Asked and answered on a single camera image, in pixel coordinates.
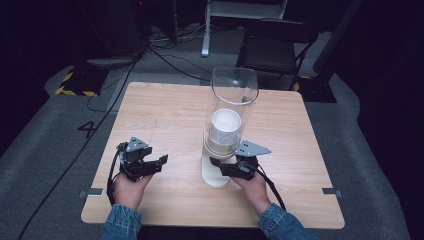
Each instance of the glass cylinder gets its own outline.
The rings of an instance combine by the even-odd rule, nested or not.
[[[213,69],[211,88],[202,158],[213,157],[225,161],[238,148],[259,95],[256,72],[245,68],[216,67]],[[207,164],[207,160],[204,159],[202,164]],[[220,174],[217,167],[212,167]]]

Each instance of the black chair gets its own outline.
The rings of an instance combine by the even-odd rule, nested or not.
[[[293,75],[292,90],[306,51],[317,40],[319,31],[305,22],[260,19],[246,29],[236,67],[259,72]],[[295,53],[295,44],[300,52]]]

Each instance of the black cable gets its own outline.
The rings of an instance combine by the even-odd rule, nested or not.
[[[191,77],[191,78],[195,78],[195,79],[199,79],[199,80],[201,80],[201,81],[205,81],[205,82],[210,82],[211,80],[209,80],[209,79],[205,79],[205,78],[199,78],[199,77],[196,77],[196,76],[192,76],[192,75],[190,75],[190,74],[188,74],[188,73],[185,73],[185,72],[183,72],[183,71],[181,71],[180,69],[178,69],[177,67],[175,67],[174,65],[172,65],[170,62],[168,62],[164,57],[162,57],[159,53],[157,53],[155,50],[153,50],[150,46],[148,47],[149,49],[150,49],[150,51],[152,51],[156,56],[158,56],[159,58],[161,58],[163,61],[165,61],[169,66],[171,66],[173,69],[175,69],[175,70],[177,70],[178,72],[180,72],[180,73],[182,73],[182,74],[184,74],[184,75],[186,75],[186,76],[188,76],[188,77]]]
[[[115,168],[116,159],[118,158],[119,153],[122,150],[121,149],[122,143],[119,144],[119,146],[117,148],[118,149],[116,150],[115,157],[113,157],[112,165],[110,166],[109,177],[107,179],[106,194],[107,194],[107,197],[108,197],[111,205],[115,204],[115,198],[113,197],[113,192],[114,192],[113,181],[115,180],[116,176],[118,176],[119,173],[116,174],[113,178],[112,178],[112,174],[113,174],[113,169]]]
[[[134,68],[135,64],[137,63],[137,61],[134,61],[133,65],[131,66],[127,77],[125,78],[125,82],[122,85],[121,90],[118,93],[118,96],[116,97],[115,101],[113,102],[112,106],[109,108],[109,110],[106,112],[106,114],[103,116],[103,118],[100,120],[99,124],[97,124],[97,129],[99,129],[99,127],[102,125],[102,123],[105,121],[106,117],[109,115],[110,111],[112,111],[113,106],[116,104],[116,102],[118,101],[119,95],[121,94],[125,83],[128,80],[128,77],[132,71],[132,69]],[[58,178],[58,180],[55,182],[55,184],[53,185],[53,187],[50,188],[49,192],[46,194],[46,196],[43,198],[43,200],[41,200],[40,204],[37,206],[37,208],[35,209],[35,211],[32,213],[31,217],[28,219],[28,221],[25,223],[24,228],[22,229],[21,233],[19,234],[18,240],[22,239],[22,237],[25,234],[25,231],[27,230],[29,224],[31,223],[31,221],[34,219],[35,215],[38,213],[38,211],[41,209],[41,207],[44,205],[44,203],[46,202],[46,200],[50,197],[50,195],[53,193],[53,191],[56,189],[57,185],[59,185],[60,181],[62,181],[63,177],[66,175],[66,173],[68,173],[69,169],[71,169],[71,167],[74,165],[74,163],[77,161],[77,159],[79,158],[79,156],[81,155],[81,153],[84,151],[84,149],[86,148],[86,146],[88,145],[88,143],[90,142],[90,140],[93,138],[93,136],[95,135],[96,131],[91,134],[87,140],[85,141],[84,145],[81,147],[81,149],[78,151],[77,155],[74,157],[74,159],[71,161],[71,163],[68,165],[68,167],[65,169],[65,171],[63,171],[63,173],[60,175],[60,177]]]
[[[271,191],[274,193],[275,197],[277,198],[278,203],[280,204],[280,207],[281,207],[282,209],[284,209],[284,211],[287,211],[287,210],[286,210],[286,206],[284,205],[283,199],[281,198],[280,194],[279,194],[279,193],[278,193],[278,191],[277,191],[277,188],[275,188],[275,184],[271,181],[271,179],[269,179],[269,178],[266,176],[266,174],[265,174],[265,173],[263,173],[263,172],[259,171],[259,169],[255,168],[255,167],[253,167],[253,166],[251,166],[251,165],[249,165],[249,164],[247,164],[246,162],[244,162],[244,164],[243,164],[243,165],[244,165],[244,166],[247,166],[247,167],[248,167],[248,168],[250,168],[251,170],[256,171],[257,173],[259,173],[259,175],[261,175],[261,176],[264,178],[265,182],[266,182],[266,183],[268,183],[269,187],[271,188]]]
[[[88,64],[94,66],[96,69],[98,70],[114,70],[114,69],[118,69],[118,68],[123,68],[123,67],[127,67],[127,66],[131,66],[131,64],[134,63],[134,61],[138,61],[138,58],[133,58],[130,61],[125,61],[125,62],[120,62],[120,63],[107,63],[107,64],[102,64],[102,63],[92,63],[92,62],[88,62]]]
[[[259,166],[259,168],[261,169],[261,171],[265,174],[265,176],[266,176],[266,173],[265,173],[265,170],[262,168],[262,166],[258,163],[258,166]]]
[[[161,56],[162,56],[162,57],[173,57],[173,58],[177,58],[177,59],[184,60],[184,61],[186,61],[186,62],[190,63],[191,65],[193,65],[193,66],[197,67],[198,69],[200,69],[200,70],[202,70],[202,71],[204,71],[204,72],[206,72],[206,73],[211,74],[211,71],[209,71],[209,70],[207,70],[207,69],[204,69],[204,68],[202,68],[202,67],[200,67],[200,66],[198,66],[198,65],[196,65],[196,64],[194,64],[194,63],[192,63],[192,62],[191,62],[190,60],[188,60],[188,59],[185,59],[185,58],[182,58],[182,57],[177,57],[177,56],[174,56],[174,55],[171,55],[171,54],[162,54]]]
[[[152,48],[155,48],[156,50],[164,50],[164,49],[172,49],[172,48],[178,46],[181,43],[187,43],[187,42],[194,41],[196,38],[201,37],[201,36],[199,36],[199,34],[201,34],[200,30],[202,29],[203,26],[205,26],[205,24],[202,24],[200,27],[197,27],[196,29],[177,30],[177,32],[178,31],[183,32],[182,34],[177,35],[177,37],[176,37],[177,43],[173,43],[168,37],[161,35],[159,32],[153,32],[152,35],[157,34],[158,36],[155,37],[155,38],[150,38],[150,43],[151,43],[150,46]],[[166,45],[165,46],[158,46],[158,45],[152,44],[154,42],[160,42],[160,41],[166,41]]]
[[[127,66],[124,71],[122,71],[121,76],[115,80],[114,82],[112,82],[111,84],[109,84],[108,86],[104,87],[102,90],[100,90],[100,92],[105,91],[106,89],[110,88],[111,86],[115,85],[115,83],[119,82],[119,80],[121,80],[122,76],[124,76],[124,72],[129,68],[130,66]],[[93,99],[94,96],[91,96],[88,101],[87,101],[87,108],[93,112],[106,112],[106,110],[97,110],[97,109],[93,109],[90,107],[90,101],[91,99]]]

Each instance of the person's left hand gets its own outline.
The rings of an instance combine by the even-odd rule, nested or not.
[[[133,182],[127,175],[120,173],[115,179],[115,203],[137,210],[143,199],[144,189],[153,175],[144,176]]]

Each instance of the gray carpet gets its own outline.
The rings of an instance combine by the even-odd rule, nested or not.
[[[213,67],[235,65],[242,34],[239,30],[213,34],[208,58],[200,55],[200,38],[157,52],[185,73],[209,79],[208,71]],[[301,75],[316,75],[312,65],[329,36],[328,33],[321,35],[308,54]],[[99,239],[102,235],[101,224],[81,221],[84,199],[78,194],[91,186],[116,115],[110,114],[105,118],[81,155],[74,159],[86,140],[86,132],[77,129],[89,121],[96,125],[101,121],[111,101],[117,97],[117,89],[123,85],[128,69],[125,72],[124,69],[110,71],[103,85],[105,90],[99,97],[55,95],[71,67],[46,82],[50,99],[0,160],[1,239],[17,239],[26,221],[73,160],[74,165],[35,215],[24,239]],[[134,67],[129,81],[144,79],[174,84],[205,84],[177,72],[158,56],[147,52]],[[263,88],[283,90],[288,86],[287,81],[276,83],[275,76],[261,74],[259,79]],[[357,125],[358,99],[336,75],[330,86],[337,103],[305,105],[333,186],[341,193],[339,203],[346,226],[341,230],[311,231],[321,239],[409,239],[398,199]],[[145,239],[214,239],[199,229],[190,229],[193,235],[185,238],[178,235],[163,237],[167,231],[178,232],[178,229],[146,227],[142,232],[147,236]],[[249,239],[243,235],[231,235],[240,233],[240,229],[227,229],[228,233],[227,237],[219,239],[239,239],[238,236]]]

